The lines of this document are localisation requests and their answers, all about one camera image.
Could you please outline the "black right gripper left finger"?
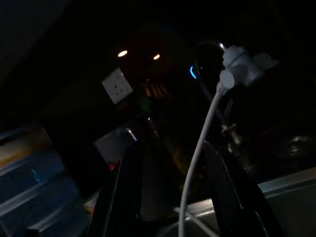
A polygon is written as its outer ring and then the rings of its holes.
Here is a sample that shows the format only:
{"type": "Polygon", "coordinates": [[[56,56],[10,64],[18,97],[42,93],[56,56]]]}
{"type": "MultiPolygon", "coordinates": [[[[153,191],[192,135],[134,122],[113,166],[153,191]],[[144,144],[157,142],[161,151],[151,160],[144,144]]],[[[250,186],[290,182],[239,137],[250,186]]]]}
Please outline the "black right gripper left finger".
{"type": "Polygon", "coordinates": [[[144,151],[142,142],[130,146],[105,181],[94,207],[89,237],[141,236],[144,151]]]}

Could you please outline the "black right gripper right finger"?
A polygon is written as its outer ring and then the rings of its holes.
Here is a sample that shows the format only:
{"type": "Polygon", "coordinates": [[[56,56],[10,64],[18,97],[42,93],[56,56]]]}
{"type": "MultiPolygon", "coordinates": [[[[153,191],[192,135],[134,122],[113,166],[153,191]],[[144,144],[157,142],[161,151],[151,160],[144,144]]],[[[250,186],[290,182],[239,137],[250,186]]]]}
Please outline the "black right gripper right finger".
{"type": "Polygon", "coordinates": [[[260,188],[237,158],[205,142],[204,153],[220,235],[282,237],[282,228],[260,188]]]}

